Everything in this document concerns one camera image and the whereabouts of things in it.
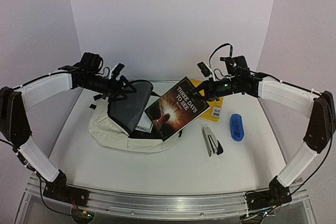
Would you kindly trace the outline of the dark cover paperback book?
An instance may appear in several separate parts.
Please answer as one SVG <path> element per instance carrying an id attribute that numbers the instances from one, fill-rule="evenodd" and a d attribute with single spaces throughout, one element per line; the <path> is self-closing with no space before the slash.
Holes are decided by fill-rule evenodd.
<path id="1" fill-rule="evenodd" d="M 166 141 L 210 108 L 188 77 L 145 109 L 160 139 Z"/>

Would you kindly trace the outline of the cream canvas backpack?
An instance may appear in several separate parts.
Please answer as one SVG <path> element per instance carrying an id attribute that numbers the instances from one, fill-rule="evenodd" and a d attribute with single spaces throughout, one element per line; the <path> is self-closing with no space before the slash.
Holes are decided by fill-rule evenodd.
<path id="1" fill-rule="evenodd" d="M 100 99 L 90 119 L 88 130 L 98 144 L 121 151 L 157 153 L 169 149 L 182 135 L 181 132 L 162 140 L 157 130 L 150 133 L 136 129 L 150 98 L 160 95 L 153 92 L 153 84 L 146 80 L 131 81 L 135 93 L 122 101 Z"/>

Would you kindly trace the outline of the white palm leaf book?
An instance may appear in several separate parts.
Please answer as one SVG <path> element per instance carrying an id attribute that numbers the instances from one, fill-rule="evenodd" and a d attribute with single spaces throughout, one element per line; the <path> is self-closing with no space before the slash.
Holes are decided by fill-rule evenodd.
<path id="1" fill-rule="evenodd" d="M 141 132 L 151 133 L 152 127 L 152 121 L 143 113 L 135 129 Z"/>

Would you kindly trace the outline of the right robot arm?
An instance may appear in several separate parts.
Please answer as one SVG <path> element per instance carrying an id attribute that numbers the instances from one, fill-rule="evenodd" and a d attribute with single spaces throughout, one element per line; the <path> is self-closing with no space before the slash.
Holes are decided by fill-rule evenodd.
<path id="1" fill-rule="evenodd" d="M 217 79 L 210 65 L 198 63 L 198 68 L 206 80 L 197 86 L 204 92 L 206 101 L 241 93 L 258 98 L 263 106 L 280 104 L 294 118 L 280 115 L 283 122 L 276 126 L 270 123 L 281 143 L 302 137 L 297 151 L 291 151 L 291 159 L 277 175 L 277 183 L 289 187 L 323 152 L 331 148 L 335 133 L 335 105 L 333 94 L 319 92 L 280 80 L 268 73 L 254 72 L 247 67 L 244 56 L 222 57 L 227 75 Z"/>

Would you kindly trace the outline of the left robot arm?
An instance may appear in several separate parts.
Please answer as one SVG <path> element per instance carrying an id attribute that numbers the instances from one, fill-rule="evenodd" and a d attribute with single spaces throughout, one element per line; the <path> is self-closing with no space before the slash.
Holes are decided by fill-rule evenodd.
<path id="1" fill-rule="evenodd" d="M 1 87 L 1 135 L 4 142 L 23 158 L 29 169 L 51 183 L 49 189 L 59 200 L 69 198 L 70 188 L 57 180 L 62 176 L 61 170 L 36 143 L 30 112 L 46 100 L 77 88 L 95 92 L 109 102 L 126 100 L 136 92 L 134 85 L 120 73 L 124 64 L 116 64 L 107 77 L 102 75 L 102 68 L 103 58 L 86 52 L 74 65 L 65 65 L 16 87 Z"/>

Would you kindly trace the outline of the yellow flat book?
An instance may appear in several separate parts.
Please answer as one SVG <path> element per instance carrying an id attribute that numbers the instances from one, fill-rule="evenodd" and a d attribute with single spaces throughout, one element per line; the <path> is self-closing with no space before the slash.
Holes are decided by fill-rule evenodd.
<path id="1" fill-rule="evenodd" d="M 199 118 L 203 120 L 208 120 L 214 123 L 219 122 L 221 109 L 223 106 L 224 98 L 220 98 L 218 101 L 208 102 L 210 108 L 205 111 Z"/>

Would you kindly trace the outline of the blue pencil case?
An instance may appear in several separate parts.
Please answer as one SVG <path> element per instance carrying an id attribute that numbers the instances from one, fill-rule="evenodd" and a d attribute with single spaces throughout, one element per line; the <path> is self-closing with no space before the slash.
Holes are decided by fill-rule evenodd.
<path id="1" fill-rule="evenodd" d="M 232 139 L 236 142 L 242 141 L 245 136 L 242 116 L 240 114 L 232 114 L 229 123 Z"/>

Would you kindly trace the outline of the silver black stapler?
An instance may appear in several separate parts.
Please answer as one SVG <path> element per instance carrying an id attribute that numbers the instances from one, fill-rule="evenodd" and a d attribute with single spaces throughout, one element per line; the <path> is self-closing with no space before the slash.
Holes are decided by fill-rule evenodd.
<path id="1" fill-rule="evenodd" d="M 221 143 L 209 127 L 202 127 L 202 135 L 209 157 L 224 153 Z"/>

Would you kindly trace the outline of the aluminium front rail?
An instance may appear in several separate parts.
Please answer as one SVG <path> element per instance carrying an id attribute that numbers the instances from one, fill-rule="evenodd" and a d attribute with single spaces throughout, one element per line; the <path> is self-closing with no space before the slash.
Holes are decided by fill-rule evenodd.
<path id="1" fill-rule="evenodd" d="M 154 223 L 215 220 L 221 223 L 315 223 L 307 191 L 299 184 L 291 188 L 292 201 L 277 208 L 260 208 L 261 194 L 245 192 L 164 196 L 121 193 L 75 187 L 78 199 L 62 202 L 49 198 L 50 189 L 31 174 L 16 214 L 15 223 L 103 223 L 124 219 Z"/>

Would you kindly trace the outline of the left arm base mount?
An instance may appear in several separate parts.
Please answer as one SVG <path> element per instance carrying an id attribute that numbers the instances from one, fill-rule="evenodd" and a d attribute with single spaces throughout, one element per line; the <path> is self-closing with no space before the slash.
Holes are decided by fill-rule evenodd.
<path id="1" fill-rule="evenodd" d="M 61 170 L 53 182 L 46 181 L 45 183 L 44 197 L 72 204 L 75 208 L 86 206 L 89 191 L 67 185 L 67 177 Z"/>

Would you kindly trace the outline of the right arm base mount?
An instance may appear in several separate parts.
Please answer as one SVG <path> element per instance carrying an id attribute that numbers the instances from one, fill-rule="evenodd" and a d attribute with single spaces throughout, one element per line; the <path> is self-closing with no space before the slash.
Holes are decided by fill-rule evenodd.
<path id="1" fill-rule="evenodd" d="M 276 176 L 269 183 L 269 188 L 263 191 L 250 190 L 244 194 L 249 210 L 258 210 L 280 206 L 292 201 L 289 187 L 283 186 Z"/>

